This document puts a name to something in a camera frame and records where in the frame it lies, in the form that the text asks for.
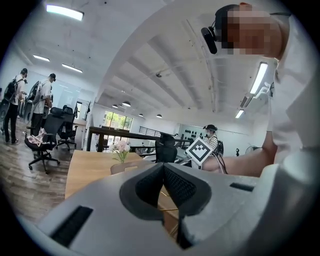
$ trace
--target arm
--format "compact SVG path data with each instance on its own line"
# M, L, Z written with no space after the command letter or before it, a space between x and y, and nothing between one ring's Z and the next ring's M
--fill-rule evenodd
M223 160L226 171L230 175L259 177L264 167L274 163L276 152L277 146L273 142L272 132L267 131L262 148L238 157L224 157ZM208 157L202 169L217 171L219 164L214 157Z

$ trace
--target striped shirt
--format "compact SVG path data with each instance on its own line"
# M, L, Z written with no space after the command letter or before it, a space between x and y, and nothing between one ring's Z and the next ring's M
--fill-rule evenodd
M206 143L208 143L210 145L210 147L213 149L213 151L216 150L217 146L218 146L218 139L217 137L214 135L210 138L208 138L208 140L206 141Z

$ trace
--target black foam padding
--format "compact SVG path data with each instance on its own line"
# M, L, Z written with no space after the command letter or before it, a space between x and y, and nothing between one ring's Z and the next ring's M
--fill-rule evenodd
M163 163L158 163L123 183L119 192L120 200L139 219L163 222L164 215L157 209L162 186Z
M179 218L199 214L211 198L210 186L168 163L163 171L163 184L179 209Z

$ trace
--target man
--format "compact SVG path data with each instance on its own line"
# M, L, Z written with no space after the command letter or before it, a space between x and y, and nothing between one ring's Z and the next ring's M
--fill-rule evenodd
M213 124L208 124L207 126L203 127L203 129L205 129L206 132L206 143L208 143L213 151L215 151L218 146L218 138L216 136L216 131L218 130L217 127L215 127Z
M262 148L248 155L224 158L228 174L259 177L264 167L281 163L302 146L286 110L315 74L319 53L293 15L288 18L288 24L284 24L275 16L255 10L246 3L225 6L216 14L215 28L225 41L222 46L237 48L242 54L278 60ZM217 171L219 165L215 159L208 158L202 169Z
M40 90L39 92L40 100L34 106L34 111L33 111L32 120L31 120L31 126L34 129L31 130L31 135L37 136L39 134L39 131L43 122L45 104L47 104L49 109L52 108L52 102L50 100L50 96L51 96L52 83L54 81L56 81L56 75L52 73L38 87L38 90Z
M27 77L28 70L26 68L22 69L20 74L15 77L15 81L17 82L17 87L13 99L10 101L9 109L4 117L3 121L3 129L5 136L5 143L8 144L10 141L9 136L9 121L11 126L11 144L18 145L20 142L16 138L16 122L18 116L18 104L19 101L23 99L23 93L25 92L25 81L24 79Z

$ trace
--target desk surface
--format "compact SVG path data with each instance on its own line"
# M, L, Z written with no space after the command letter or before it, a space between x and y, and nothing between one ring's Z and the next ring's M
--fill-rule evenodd
M119 164L118 160L113 159L113 153L89 152L75 150L70 162L68 175L66 178L65 196L68 198L73 193L84 188L91 182L111 175L110 168ZM125 162L142 161L143 159L136 153L128 153ZM168 192L163 187L160 193L158 204L161 209L175 209L176 206L171 200ZM174 217L178 217L178 211L168 211Z

